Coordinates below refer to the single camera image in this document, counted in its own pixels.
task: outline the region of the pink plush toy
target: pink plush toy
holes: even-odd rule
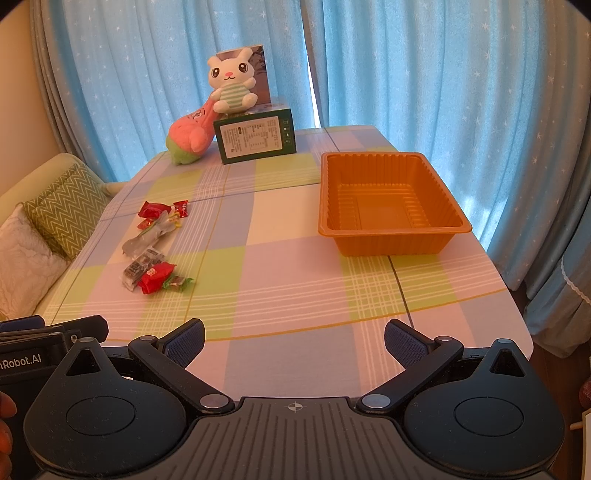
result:
[[[175,165],[198,160],[213,141],[213,123],[219,113],[213,110],[214,100],[208,99],[199,109],[176,120],[168,130],[166,148]]]

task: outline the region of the nutrition label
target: nutrition label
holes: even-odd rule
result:
[[[282,149],[276,116],[223,125],[220,132],[227,158]]]

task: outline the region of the bunny face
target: bunny face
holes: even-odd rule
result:
[[[248,59],[252,56],[250,48],[243,48],[235,59],[220,60],[216,56],[211,57],[209,65],[209,85],[213,88],[222,88],[236,83],[244,83],[255,75],[255,69]]]

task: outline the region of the green chevron pillow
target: green chevron pillow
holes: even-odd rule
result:
[[[24,208],[51,250],[56,251],[57,244],[73,260],[95,231],[108,203],[86,167],[75,164],[39,197],[25,202]]]

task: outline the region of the clear plastic bag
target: clear plastic bag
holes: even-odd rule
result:
[[[138,258],[147,248],[154,246],[165,233],[172,232],[178,225],[178,216],[162,212],[158,219],[138,236],[123,244],[123,253],[132,259]]]

